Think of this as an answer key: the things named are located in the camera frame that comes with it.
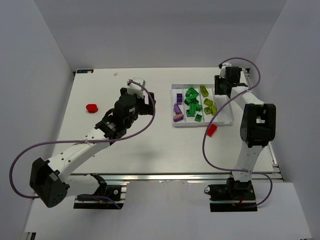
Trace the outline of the red rectangular lego brick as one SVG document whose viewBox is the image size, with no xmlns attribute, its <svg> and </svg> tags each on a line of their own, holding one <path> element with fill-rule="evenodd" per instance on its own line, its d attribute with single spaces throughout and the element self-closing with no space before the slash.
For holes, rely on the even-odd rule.
<svg viewBox="0 0 320 240">
<path fill-rule="evenodd" d="M 218 127 L 215 124 L 211 124 L 208 130 L 206 131 L 206 135 L 212 137 L 213 134 L 217 131 Z"/>
</svg>

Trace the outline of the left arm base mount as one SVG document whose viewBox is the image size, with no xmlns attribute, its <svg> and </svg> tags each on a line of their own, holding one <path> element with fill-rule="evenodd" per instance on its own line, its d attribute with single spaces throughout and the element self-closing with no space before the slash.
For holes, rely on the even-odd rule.
<svg viewBox="0 0 320 240">
<path fill-rule="evenodd" d="M 121 210 L 124 206 L 121 185 L 108 184 L 97 173 L 86 175 L 89 193 L 81 193 L 75 197 L 73 208 L 82 210 Z"/>
</svg>

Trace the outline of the lime and green lego stack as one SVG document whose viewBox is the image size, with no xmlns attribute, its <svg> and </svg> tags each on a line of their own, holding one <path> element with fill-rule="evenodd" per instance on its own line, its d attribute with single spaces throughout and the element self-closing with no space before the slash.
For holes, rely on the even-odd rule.
<svg viewBox="0 0 320 240">
<path fill-rule="evenodd" d="M 204 98 L 206 98 L 206 97 L 209 96 L 209 92 L 208 92 L 207 88 L 206 88 L 204 85 L 200 85 L 200 86 L 199 86 L 199 89 L 200 89 L 201 95 L 202 95 Z"/>
</svg>

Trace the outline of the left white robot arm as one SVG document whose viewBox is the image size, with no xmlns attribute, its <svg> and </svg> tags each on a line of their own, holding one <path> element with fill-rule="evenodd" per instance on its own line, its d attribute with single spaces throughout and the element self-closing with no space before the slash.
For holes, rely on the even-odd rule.
<svg viewBox="0 0 320 240">
<path fill-rule="evenodd" d="M 38 158 L 32 163 L 30 187 L 48 208 L 72 195 L 79 196 L 82 201 L 114 202 L 113 191 L 107 189 L 107 183 L 99 174 L 89 173 L 72 179 L 72 173 L 95 154 L 123 138 L 138 116 L 154 116 L 155 104 L 153 92 L 148 94 L 148 103 L 145 103 L 145 97 L 129 94 L 127 88 L 121 88 L 114 107 L 105 113 L 84 140 L 47 160 Z"/>
</svg>

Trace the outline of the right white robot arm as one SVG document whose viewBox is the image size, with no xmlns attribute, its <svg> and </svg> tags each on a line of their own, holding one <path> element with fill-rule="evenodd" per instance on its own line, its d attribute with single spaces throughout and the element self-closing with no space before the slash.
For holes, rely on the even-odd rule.
<svg viewBox="0 0 320 240">
<path fill-rule="evenodd" d="M 236 170 L 231 172 L 226 183 L 226 192 L 232 196 L 250 191 L 258 157 L 276 135 L 276 106 L 264 103 L 241 83 L 241 71 L 238 66 L 225 66 L 214 77 L 214 94 L 227 96 L 243 110 L 239 130 L 242 146 Z"/>
</svg>

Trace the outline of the lime small lego brick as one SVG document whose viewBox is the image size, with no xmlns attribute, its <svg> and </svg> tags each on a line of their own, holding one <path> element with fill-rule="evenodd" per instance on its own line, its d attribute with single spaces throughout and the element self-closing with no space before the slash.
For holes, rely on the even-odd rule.
<svg viewBox="0 0 320 240">
<path fill-rule="evenodd" d="M 207 106 L 203 109 L 203 112 L 206 114 L 206 115 L 212 115 L 214 116 L 216 113 L 217 113 L 217 109 L 214 105 L 212 106 Z"/>
</svg>

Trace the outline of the green lego brick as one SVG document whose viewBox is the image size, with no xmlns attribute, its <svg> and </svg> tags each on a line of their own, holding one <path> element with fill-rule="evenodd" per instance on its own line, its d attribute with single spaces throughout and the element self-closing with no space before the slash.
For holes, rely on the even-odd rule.
<svg viewBox="0 0 320 240">
<path fill-rule="evenodd" d="M 200 114 L 197 114 L 196 116 L 195 116 L 195 118 L 194 118 L 194 120 L 196 121 L 196 122 L 201 122 L 202 121 L 202 115 L 200 115 Z"/>
</svg>

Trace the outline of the green long lego plate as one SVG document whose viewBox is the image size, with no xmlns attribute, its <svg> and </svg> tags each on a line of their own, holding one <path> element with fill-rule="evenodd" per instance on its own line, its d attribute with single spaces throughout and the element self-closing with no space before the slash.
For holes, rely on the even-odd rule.
<svg viewBox="0 0 320 240">
<path fill-rule="evenodd" d="M 191 103 L 190 105 L 189 105 L 189 109 L 187 110 L 188 111 L 188 113 L 190 114 L 190 115 L 194 115 L 195 113 L 196 113 L 196 104 L 195 103 Z"/>
</svg>

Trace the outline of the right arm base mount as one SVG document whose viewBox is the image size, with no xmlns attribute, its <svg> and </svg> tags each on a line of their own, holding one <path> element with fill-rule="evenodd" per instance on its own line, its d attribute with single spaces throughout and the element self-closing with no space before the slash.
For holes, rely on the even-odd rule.
<svg viewBox="0 0 320 240">
<path fill-rule="evenodd" d="M 225 184 L 210 184 L 204 188 L 209 196 L 212 213 L 256 212 L 256 195 L 252 182 L 229 177 Z"/>
</svg>

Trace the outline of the purple curved lego brick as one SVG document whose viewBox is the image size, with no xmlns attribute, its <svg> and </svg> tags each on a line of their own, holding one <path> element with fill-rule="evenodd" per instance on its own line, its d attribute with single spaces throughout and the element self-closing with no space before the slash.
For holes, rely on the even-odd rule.
<svg viewBox="0 0 320 240">
<path fill-rule="evenodd" d="M 178 114 L 182 114 L 182 110 L 180 109 L 179 105 L 177 103 L 175 103 L 173 105 L 173 109 L 174 109 L 174 112 L 178 115 Z"/>
</svg>

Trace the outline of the red rounded lego brick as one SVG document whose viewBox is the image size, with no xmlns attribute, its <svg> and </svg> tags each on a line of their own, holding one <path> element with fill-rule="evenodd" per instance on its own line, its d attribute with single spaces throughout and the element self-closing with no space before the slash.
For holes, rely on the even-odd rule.
<svg viewBox="0 0 320 240">
<path fill-rule="evenodd" d="M 85 108 L 87 112 L 91 114 L 96 113 L 99 110 L 98 106 L 94 103 L 87 104 Z"/>
</svg>

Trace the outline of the green square lego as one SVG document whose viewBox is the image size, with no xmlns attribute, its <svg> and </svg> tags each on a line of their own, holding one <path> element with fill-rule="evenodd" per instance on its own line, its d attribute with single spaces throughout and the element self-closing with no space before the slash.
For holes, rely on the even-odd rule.
<svg viewBox="0 0 320 240">
<path fill-rule="evenodd" d="M 186 111 L 186 116 L 187 117 L 193 117 L 194 114 L 192 112 L 190 112 L 189 110 Z"/>
</svg>

